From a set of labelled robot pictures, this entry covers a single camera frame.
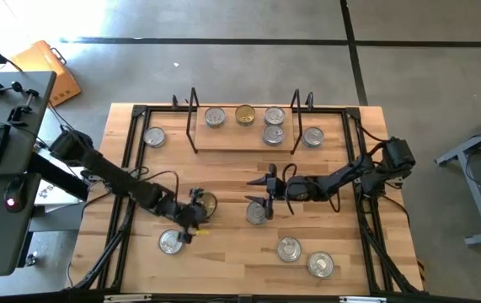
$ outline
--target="desk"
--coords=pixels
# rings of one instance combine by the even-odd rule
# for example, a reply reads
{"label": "desk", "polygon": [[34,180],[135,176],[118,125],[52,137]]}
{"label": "desk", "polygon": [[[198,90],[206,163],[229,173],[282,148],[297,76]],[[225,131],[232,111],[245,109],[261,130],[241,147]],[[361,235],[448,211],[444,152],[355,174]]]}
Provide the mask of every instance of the desk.
{"label": "desk", "polygon": [[[116,164],[122,160],[132,107],[133,104],[112,104],[105,127],[100,151]],[[300,144],[292,156],[288,151],[200,151],[194,154],[185,135],[186,115],[175,112],[152,113],[150,125],[162,127],[167,134],[167,142],[159,149],[145,147],[143,165],[150,169],[150,174],[175,170],[180,177],[181,201],[188,201],[189,189],[197,186],[216,195],[219,200],[216,213],[211,222],[203,227],[210,231],[210,235],[195,237],[192,244],[184,247],[177,255],[165,255],[158,248],[158,238],[163,231],[178,227],[164,218],[136,209],[121,292],[368,294],[350,185],[341,189],[342,206],[338,214],[334,213],[328,203],[309,202],[293,203],[296,214],[292,216],[285,203],[276,202],[274,220],[262,226],[252,226],[245,219],[248,201],[244,195],[264,195],[265,192],[264,188],[248,186],[246,182],[262,176],[269,163],[277,165],[279,175],[289,162],[298,165],[299,174],[331,173],[347,163],[343,125],[339,116],[302,115],[304,129],[318,126],[323,130],[325,139],[320,149],[308,149]],[[361,107],[361,118],[364,127],[373,135],[387,137],[381,108]],[[141,129],[142,121],[136,127],[136,134]],[[136,136],[134,146],[138,146],[138,140],[139,136]],[[368,149],[376,144],[368,138],[366,143]],[[132,166],[135,154],[136,147],[132,149]],[[174,178],[170,176],[163,175],[155,181],[174,188]],[[104,191],[105,189],[96,187],[89,198]],[[397,190],[388,189],[387,195],[403,202]],[[113,200],[113,197],[103,199],[85,210],[72,258],[71,276],[75,283],[90,270],[104,249]],[[409,282],[418,289],[423,289],[405,214],[396,205],[382,199],[379,204],[389,255]],[[295,237],[302,244],[302,256],[295,263],[283,263],[275,255],[277,242],[286,236]],[[307,271],[307,257],[316,251],[332,255],[336,267],[330,279],[316,279]],[[114,254],[112,258],[109,283],[113,279],[116,256]],[[374,264],[377,281],[382,285],[378,258],[374,258]]]}
{"label": "desk", "polygon": [[[0,275],[11,274],[18,265],[24,248],[28,248],[29,220],[42,178],[56,183],[70,193],[86,197],[86,184],[33,152],[36,139],[32,134],[37,134],[40,129],[55,77],[54,72],[0,72],[0,83],[5,88],[9,87],[11,82],[17,81],[23,89],[32,88],[40,94],[29,105],[32,112],[23,116],[27,125],[10,129],[0,162]],[[0,122],[6,122],[11,109],[17,105],[25,105],[26,100],[26,95],[12,90],[0,95]],[[25,172],[32,174],[25,185],[27,205],[18,213],[10,213],[4,206],[4,190],[16,175]]]}

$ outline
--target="handle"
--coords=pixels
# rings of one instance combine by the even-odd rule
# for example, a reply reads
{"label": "handle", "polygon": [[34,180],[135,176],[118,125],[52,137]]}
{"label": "handle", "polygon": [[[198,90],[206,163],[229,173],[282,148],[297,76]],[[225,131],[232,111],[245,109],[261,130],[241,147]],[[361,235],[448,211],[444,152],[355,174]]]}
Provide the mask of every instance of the handle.
{"label": "handle", "polygon": [[62,63],[62,65],[66,65],[66,63],[67,63],[66,59],[64,59],[64,56],[62,56],[61,52],[58,51],[58,49],[56,47],[51,47],[51,52]]}

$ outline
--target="black floor line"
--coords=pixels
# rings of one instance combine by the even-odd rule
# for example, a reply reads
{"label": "black floor line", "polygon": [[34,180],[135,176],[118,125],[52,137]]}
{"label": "black floor line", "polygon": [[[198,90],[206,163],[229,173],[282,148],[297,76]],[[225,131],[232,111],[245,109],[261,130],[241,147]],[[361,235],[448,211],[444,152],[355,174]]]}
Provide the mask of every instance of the black floor line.
{"label": "black floor line", "polygon": [[404,40],[357,40],[357,46],[378,47],[481,47],[481,41],[404,41]]}
{"label": "black floor line", "polygon": [[347,34],[347,42],[349,46],[350,64],[352,65],[352,75],[355,79],[358,103],[364,106],[367,105],[367,95],[366,88],[364,87],[364,79],[361,76],[360,60],[358,59],[358,50],[356,49],[355,44],[355,31],[352,29],[352,21],[350,20],[347,0],[340,0],[339,2],[341,4],[343,22],[345,23],[345,33]]}
{"label": "black floor line", "polygon": [[[115,44],[115,45],[327,45],[345,46],[348,40],[328,39],[235,39],[235,38],[127,38],[127,37],[75,37],[60,38],[61,43]],[[481,41],[407,41],[407,40],[354,40],[356,46],[378,47],[481,47]]]}
{"label": "black floor line", "polygon": [[318,39],[228,39],[228,38],[60,38],[61,43],[116,45],[347,45],[347,40]]}

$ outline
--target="gold can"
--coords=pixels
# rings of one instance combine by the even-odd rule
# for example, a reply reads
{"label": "gold can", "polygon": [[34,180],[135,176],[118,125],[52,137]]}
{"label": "gold can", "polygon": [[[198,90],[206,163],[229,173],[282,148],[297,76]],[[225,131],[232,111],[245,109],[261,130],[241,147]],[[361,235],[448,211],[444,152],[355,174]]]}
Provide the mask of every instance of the gold can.
{"label": "gold can", "polygon": [[234,112],[241,126],[250,126],[255,122],[255,109],[249,105],[240,105]]}

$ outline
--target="wooden board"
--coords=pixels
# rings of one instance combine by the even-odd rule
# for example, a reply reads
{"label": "wooden board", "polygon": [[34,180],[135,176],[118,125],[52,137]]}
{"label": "wooden board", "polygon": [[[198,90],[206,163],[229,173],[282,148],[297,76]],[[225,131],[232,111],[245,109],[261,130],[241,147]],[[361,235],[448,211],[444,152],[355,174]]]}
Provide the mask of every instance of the wooden board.
{"label": "wooden board", "polygon": [[292,110],[283,107],[285,120],[281,128],[285,138],[279,146],[268,146],[263,142],[265,130],[265,111],[267,107],[255,107],[255,121],[250,126],[241,126],[235,117],[236,106],[222,106],[225,111],[225,124],[220,128],[208,127],[205,120],[207,107],[197,109],[195,127],[195,147],[202,151],[281,151],[290,152],[294,147],[292,138]]}
{"label": "wooden board", "polygon": [[[101,151],[112,162],[120,163],[133,104],[112,104]],[[154,174],[173,169],[180,176],[179,199],[187,201],[191,188],[200,186],[219,199],[215,215],[204,228],[208,236],[197,236],[178,255],[168,256],[158,248],[160,234],[174,223],[136,210],[131,229],[122,292],[134,293],[213,293],[267,295],[366,295],[366,270],[351,186],[341,189],[340,213],[324,202],[294,203],[292,216],[286,205],[275,203],[275,219],[253,226],[245,219],[248,201],[244,195],[264,195],[265,188],[246,182],[262,176],[270,163],[281,169],[289,162],[298,165],[299,174],[325,174],[346,164],[341,118],[332,114],[306,114],[304,127],[317,126],[324,132],[320,149],[302,144],[295,155],[284,152],[205,151],[194,154],[185,135],[186,113],[152,113],[151,126],[159,126],[168,141],[159,149],[146,148],[144,163]],[[387,137],[379,107],[361,107],[363,125],[373,135]],[[140,134],[142,123],[137,126]],[[368,148],[376,142],[366,138]],[[174,188],[167,174],[156,178]],[[102,194],[95,187],[90,199]],[[387,195],[403,203],[401,194],[388,189]],[[92,267],[104,248],[113,198],[85,210],[72,259],[71,276],[79,281]],[[383,234],[388,254],[415,287],[422,289],[414,246],[407,218],[396,205],[380,202]],[[283,263],[275,255],[280,238],[296,237],[302,256],[294,263]],[[306,268],[308,255],[325,251],[332,255],[335,270],[330,279],[316,279]],[[373,252],[376,276],[382,285],[380,263]],[[116,264],[116,253],[113,264]],[[110,268],[109,281],[115,265]]]}

